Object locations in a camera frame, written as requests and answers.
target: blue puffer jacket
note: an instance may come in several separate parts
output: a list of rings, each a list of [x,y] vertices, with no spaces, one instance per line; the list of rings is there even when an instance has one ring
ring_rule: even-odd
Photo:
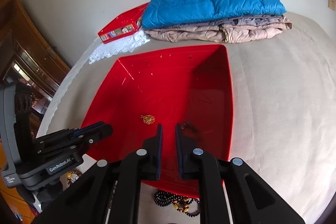
[[[144,29],[243,15],[282,15],[280,0],[151,0],[142,17]]]

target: metal rivet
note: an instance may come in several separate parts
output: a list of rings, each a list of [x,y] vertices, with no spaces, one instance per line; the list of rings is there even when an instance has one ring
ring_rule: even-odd
[[[240,166],[240,165],[243,164],[243,160],[242,160],[241,158],[234,158],[234,159],[232,160],[232,163],[233,163],[234,165],[238,165],[238,166]]]
[[[203,149],[201,149],[201,148],[195,148],[194,150],[193,150],[193,153],[195,154],[195,155],[202,155],[203,154]]]
[[[107,160],[99,160],[97,161],[98,167],[104,167],[107,165]]]
[[[139,150],[136,151],[136,154],[138,156],[145,156],[147,154],[147,150],[141,148],[141,149],[139,149]]]

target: wall switch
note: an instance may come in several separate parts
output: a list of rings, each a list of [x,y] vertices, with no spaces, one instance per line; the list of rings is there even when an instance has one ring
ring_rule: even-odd
[[[328,1],[328,7],[331,10],[336,11],[336,0],[329,0]]]

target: red container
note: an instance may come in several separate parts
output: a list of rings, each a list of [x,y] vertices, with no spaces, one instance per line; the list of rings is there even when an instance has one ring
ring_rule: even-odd
[[[137,32],[142,25],[142,14],[148,3],[142,4],[132,10],[118,15],[108,25],[98,32],[103,43],[132,35]]]
[[[223,45],[177,47],[119,58],[100,86],[82,127],[98,121],[113,126],[112,136],[92,145],[88,154],[108,161],[123,159],[163,125],[160,180],[145,183],[172,193],[198,197],[197,181],[179,179],[175,125],[192,123],[200,133],[186,131],[198,146],[228,160],[232,132],[232,90]],[[154,115],[152,125],[142,115]]]

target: wooden furniture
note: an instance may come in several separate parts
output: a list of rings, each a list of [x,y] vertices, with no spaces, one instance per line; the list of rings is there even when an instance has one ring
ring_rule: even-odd
[[[20,80],[31,86],[35,105],[30,126],[34,136],[50,100],[69,70],[38,32],[20,0],[0,0],[0,84]],[[0,168],[5,162],[0,142]],[[23,223],[30,224],[34,215],[16,189],[8,189],[0,179],[0,193]]]

